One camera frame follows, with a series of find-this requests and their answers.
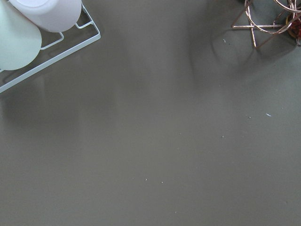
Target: cup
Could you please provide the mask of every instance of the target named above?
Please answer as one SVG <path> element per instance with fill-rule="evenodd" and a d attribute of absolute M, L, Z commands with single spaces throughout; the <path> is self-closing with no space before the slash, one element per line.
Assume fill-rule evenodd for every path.
<path fill-rule="evenodd" d="M 16 70 L 38 55 L 40 30 L 6 0 L 0 0 L 0 69 Z"/>
<path fill-rule="evenodd" d="M 81 0 L 10 0 L 10 3 L 48 32 L 70 29 L 81 13 Z"/>

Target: mug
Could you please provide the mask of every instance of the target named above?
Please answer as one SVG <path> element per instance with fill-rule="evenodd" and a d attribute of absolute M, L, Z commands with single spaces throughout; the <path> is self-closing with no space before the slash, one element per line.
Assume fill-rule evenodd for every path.
<path fill-rule="evenodd" d="M 10 0 L 10 3 L 48 32 L 70 29 L 81 13 L 81 0 Z"/>
<path fill-rule="evenodd" d="M 7 0 L 0 0 L 0 69 L 16 70 L 28 65 L 41 45 L 38 27 Z"/>

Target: white wire rack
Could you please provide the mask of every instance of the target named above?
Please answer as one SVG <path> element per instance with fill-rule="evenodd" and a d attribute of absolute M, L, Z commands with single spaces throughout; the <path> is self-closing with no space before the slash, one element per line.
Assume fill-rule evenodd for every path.
<path fill-rule="evenodd" d="M 76 43 L 74 45 L 72 45 L 71 47 L 68 47 L 68 49 L 64 49 L 62 52 L 58 53 L 57 55 L 51 57 L 51 58 L 47 58 L 46 61 L 41 61 L 40 60 L 34 60 L 29 66 L 24 67 L 22 69 L 18 69 L 18 70 L 14 70 L 14 71 L 4 71 L 2 69 L 0 69 L 0 80 L 1 80 L 1 84 L 0 84 L 0 93 L 2 93 L 3 91 L 11 88 L 12 86 L 22 82 L 23 80 L 29 78 L 30 76 L 34 75 L 35 73 L 43 70 L 44 68 L 54 64 L 55 62 L 63 59 L 64 57 L 78 51 L 81 48 L 84 48 L 85 46 L 91 44 L 92 42 L 97 41 L 98 39 L 100 39 L 101 35 L 100 35 L 100 31 L 97 28 L 95 22 L 93 21 L 92 17 L 90 16 L 90 14 L 88 13 L 88 11 L 86 10 L 85 6 L 82 4 L 82 15 L 85 15 L 87 17 L 87 22 L 85 22 L 82 25 L 79 25 L 79 20 L 78 22 L 75 24 L 75 28 L 79 31 L 82 31 L 81 33 L 85 33 L 85 29 L 87 27 L 93 27 L 94 28 L 94 32 L 93 35 L 89 35 L 87 38 L 86 36 L 88 34 L 84 34 L 85 39 L 80 43 Z M 47 44 L 43 47 L 41 47 L 39 55 L 37 58 L 43 58 L 43 54 L 45 52 L 45 50 L 51 50 L 51 48 L 54 47 L 54 45 L 58 44 L 59 42 L 62 42 L 65 39 L 65 36 L 63 35 L 62 32 L 57 33 L 59 34 L 60 38 L 58 38 L 55 41 L 52 41 L 50 44 Z M 10 77 L 12 74 L 17 74 L 14 75 L 13 79 L 8 79 L 8 77 Z"/>

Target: gray countertop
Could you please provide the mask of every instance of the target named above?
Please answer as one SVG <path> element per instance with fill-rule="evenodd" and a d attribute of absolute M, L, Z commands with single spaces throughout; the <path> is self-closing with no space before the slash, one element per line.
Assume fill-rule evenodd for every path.
<path fill-rule="evenodd" d="M 102 38 L 0 95 L 1 226 L 298 226 L 294 40 L 237 0 L 92 1 Z"/>

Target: copper wire holder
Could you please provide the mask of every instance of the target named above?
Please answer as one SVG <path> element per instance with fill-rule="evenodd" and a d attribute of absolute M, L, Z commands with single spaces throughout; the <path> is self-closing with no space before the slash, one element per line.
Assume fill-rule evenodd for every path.
<path fill-rule="evenodd" d="M 250 6 L 253 3 L 254 0 L 245 0 L 245 8 L 239 13 L 239 15 L 236 17 L 234 20 L 233 24 L 231 27 L 233 29 L 239 30 L 239 29 L 249 29 L 251 32 L 251 39 L 253 42 L 253 46 L 256 49 L 259 49 L 261 46 L 266 44 L 268 41 L 273 39 L 276 35 L 281 34 L 285 31 L 287 31 L 292 23 L 296 20 L 299 20 L 299 17 L 301 17 L 301 10 L 299 10 L 301 7 L 297 6 L 297 0 L 287 0 L 287 5 L 282 4 L 279 2 L 279 0 L 273 0 L 278 6 L 282 8 L 282 11 L 280 14 L 275 18 L 273 21 L 273 24 L 268 24 L 268 25 L 257 25 L 252 17 L 251 17 L 251 10 Z M 249 21 L 249 25 L 235 25 L 235 23 L 239 20 L 239 18 L 242 16 L 243 13 L 246 13 L 246 17 Z M 287 20 L 286 24 L 276 24 L 276 21 L 285 13 L 288 12 L 289 16 L 292 15 L 292 19 L 290 21 Z M 264 33 L 271 34 L 269 38 L 267 38 L 265 41 L 263 41 L 261 44 L 257 44 L 255 34 L 254 34 L 254 29 L 259 30 Z M 277 31 L 268 31 L 268 29 L 278 29 Z M 296 42 L 298 46 L 300 45 L 298 37 L 296 37 Z"/>

